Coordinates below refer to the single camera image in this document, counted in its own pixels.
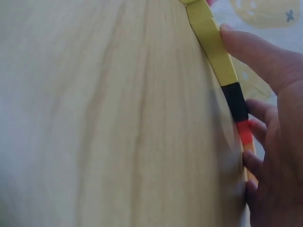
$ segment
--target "black tape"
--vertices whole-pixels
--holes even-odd
[[[236,123],[248,120],[248,111],[240,84],[237,82],[221,88],[231,110],[233,120]]]

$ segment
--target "pink object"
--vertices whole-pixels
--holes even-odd
[[[206,0],[209,6],[212,6],[218,0]]]

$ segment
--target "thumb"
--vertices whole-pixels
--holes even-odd
[[[223,44],[232,56],[250,66],[273,91],[303,80],[303,55],[279,48],[260,37],[221,26]]]

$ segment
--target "finger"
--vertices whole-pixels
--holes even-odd
[[[259,120],[251,120],[250,130],[257,141],[264,147],[267,132],[267,127],[264,125],[264,123],[260,122]]]
[[[279,48],[253,34],[221,26],[226,50],[250,66],[273,91],[303,79],[303,55]]]
[[[255,207],[256,203],[256,192],[257,192],[257,185],[254,181],[247,181],[246,182],[246,202],[248,204],[248,207],[250,208],[250,211],[252,211]]]
[[[277,107],[256,99],[248,99],[245,102],[248,112],[268,127],[271,120],[278,116]]]
[[[258,181],[262,178],[261,167],[262,161],[249,150],[243,152],[244,166],[250,171]]]

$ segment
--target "light wooden surface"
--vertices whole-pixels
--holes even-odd
[[[234,132],[178,0],[0,1],[0,226],[240,226]]]

